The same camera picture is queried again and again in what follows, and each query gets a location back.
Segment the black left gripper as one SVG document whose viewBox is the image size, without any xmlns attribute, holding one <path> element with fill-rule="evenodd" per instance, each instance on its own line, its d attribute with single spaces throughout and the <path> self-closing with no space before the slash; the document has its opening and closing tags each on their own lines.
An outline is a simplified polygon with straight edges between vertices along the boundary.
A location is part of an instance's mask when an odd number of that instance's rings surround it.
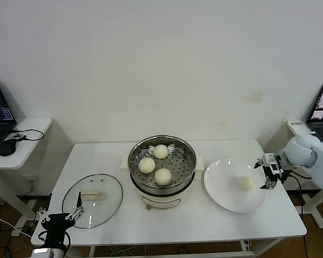
<svg viewBox="0 0 323 258">
<path fill-rule="evenodd" d="M 71 246 L 71 237 L 67 230 L 75 225 L 75 222 L 84 213 L 81 192 L 78 193 L 75 208 L 69 213 L 57 213 L 48 215 L 45 208 L 37 211 L 42 227 L 45 229 L 46 237 L 42 248 L 54 248 L 67 252 Z"/>
</svg>

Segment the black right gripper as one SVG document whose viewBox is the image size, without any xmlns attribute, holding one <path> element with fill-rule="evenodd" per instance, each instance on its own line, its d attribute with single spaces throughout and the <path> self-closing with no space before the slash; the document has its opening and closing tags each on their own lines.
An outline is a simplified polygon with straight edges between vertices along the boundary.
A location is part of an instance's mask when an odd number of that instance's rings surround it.
<svg viewBox="0 0 323 258">
<path fill-rule="evenodd" d="M 289 176 L 289 171 L 284 169 L 278 160 L 268 162 L 263 158 L 257 159 L 254 169 L 260 166 L 263 166 L 263 171 L 266 178 L 265 183 L 260 187 L 260 189 L 272 190 L 275 188 L 278 182 L 283 184 Z"/>
</svg>

